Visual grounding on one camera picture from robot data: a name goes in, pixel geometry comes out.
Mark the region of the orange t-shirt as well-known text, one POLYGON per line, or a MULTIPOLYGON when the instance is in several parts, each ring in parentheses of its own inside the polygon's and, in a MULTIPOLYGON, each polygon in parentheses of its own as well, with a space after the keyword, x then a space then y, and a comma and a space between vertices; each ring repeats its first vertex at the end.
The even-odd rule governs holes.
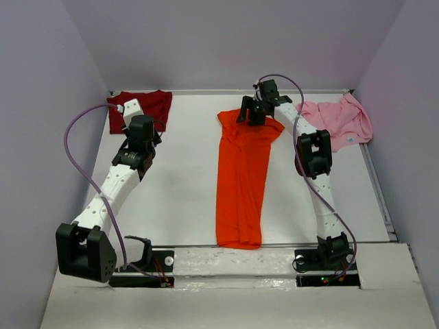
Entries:
POLYGON ((284 126, 274 119, 265 125, 238 123, 238 110, 217 114, 219 142, 215 233, 217 245, 258 249, 262 244, 261 211, 272 143, 284 126))

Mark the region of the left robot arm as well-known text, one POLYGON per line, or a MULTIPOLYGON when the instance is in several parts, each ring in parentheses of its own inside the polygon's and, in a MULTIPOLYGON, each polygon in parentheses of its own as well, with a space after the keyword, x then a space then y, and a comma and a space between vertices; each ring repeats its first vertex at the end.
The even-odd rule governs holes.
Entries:
POLYGON ((71 222, 56 230, 60 273, 105 283, 116 269, 143 271, 152 262, 150 240, 140 238, 141 247, 128 253, 116 216, 129 194, 140 184, 156 155, 161 138, 150 115, 131 118, 126 139, 111 162, 101 186, 92 183, 96 195, 71 222))

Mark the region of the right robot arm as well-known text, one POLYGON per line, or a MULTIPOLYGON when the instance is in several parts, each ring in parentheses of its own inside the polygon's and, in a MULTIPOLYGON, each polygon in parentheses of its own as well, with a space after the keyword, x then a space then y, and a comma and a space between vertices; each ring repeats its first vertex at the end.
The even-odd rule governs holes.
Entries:
POLYGON ((292 265, 298 273, 330 271, 331 279, 338 280, 355 263, 357 241, 335 209, 331 137, 328 130, 316 128, 303 117, 303 102, 294 106, 290 97, 279 93, 276 77, 265 75, 254 83, 254 95, 242 99, 236 122, 258 127, 276 119, 291 134, 294 164, 310 192, 318 240, 316 248, 298 250, 292 265))

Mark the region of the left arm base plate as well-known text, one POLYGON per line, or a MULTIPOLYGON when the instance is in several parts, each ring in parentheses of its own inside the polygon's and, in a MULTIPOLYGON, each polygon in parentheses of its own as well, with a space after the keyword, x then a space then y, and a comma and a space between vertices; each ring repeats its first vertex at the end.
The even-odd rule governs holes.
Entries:
POLYGON ((163 289, 174 287, 174 250, 153 249, 150 260, 140 260, 114 272, 112 288, 163 289))

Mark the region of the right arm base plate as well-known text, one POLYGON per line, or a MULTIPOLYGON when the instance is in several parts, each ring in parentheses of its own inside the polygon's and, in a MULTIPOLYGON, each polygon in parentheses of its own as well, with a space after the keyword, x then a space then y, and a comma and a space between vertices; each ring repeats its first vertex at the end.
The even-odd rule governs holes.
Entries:
POLYGON ((297 249, 294 251, 292 268, 296 272, 297 287, 360 287, 357 264, 346 268, 352 255, 343 256, 334 265, 323 265, 316 258, 315 249, 297 249))

